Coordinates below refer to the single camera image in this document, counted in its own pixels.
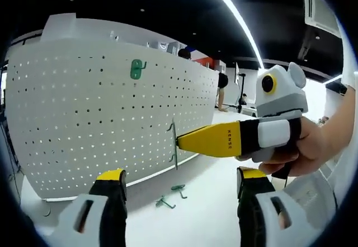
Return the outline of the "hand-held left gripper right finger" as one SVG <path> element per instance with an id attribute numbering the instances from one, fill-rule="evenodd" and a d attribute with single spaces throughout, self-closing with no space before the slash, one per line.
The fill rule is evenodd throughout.
<path id="1" fill-rule="evenodd" d="M 263 172 L 239 167 L 237 198 L 241 246 L 309 245 L 304 211 Z"/>

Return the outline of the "person's right hand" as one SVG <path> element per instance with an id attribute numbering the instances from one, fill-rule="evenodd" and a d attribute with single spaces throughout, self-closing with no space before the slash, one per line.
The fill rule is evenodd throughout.
<path id="1" fill-rule="evenodd" d="M 318 170 L 331 156 L 330 135 L 333 118 L 318 125 L 306 117 L 300 119 L 302 131 L 292 150 L 276 149 L 271 160 L 260 164 L 265 174 L 273 174 L 290 165 L 289 176 L 302 176 Z"/>

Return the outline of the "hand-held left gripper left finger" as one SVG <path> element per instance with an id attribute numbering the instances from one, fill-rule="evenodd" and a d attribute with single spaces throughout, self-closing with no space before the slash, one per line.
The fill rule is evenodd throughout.
<path id="1" fill-rule="evenodd" d="M 80 194 L 59 215 L 55 246 L 126 246 L 125 170 L 100 174 L 89 192 Z"/>

